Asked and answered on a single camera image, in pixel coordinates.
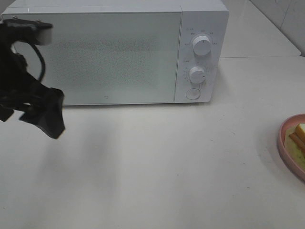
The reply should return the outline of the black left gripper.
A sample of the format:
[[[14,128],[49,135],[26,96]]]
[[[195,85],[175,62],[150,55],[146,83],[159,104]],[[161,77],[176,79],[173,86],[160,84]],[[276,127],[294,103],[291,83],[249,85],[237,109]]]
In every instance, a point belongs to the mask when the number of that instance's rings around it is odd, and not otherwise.
[[[41,61],[38,79],[27,72],[23,55],[11,50],[13,44],[0,42],[0,120],[6,122],[15,110],[22,111],[21,121],[38,127],[50,138],[58,139],[65,130],[62,117],[64,93],[41,84],[45,73],[44,59],[36,45],[27,44]]]

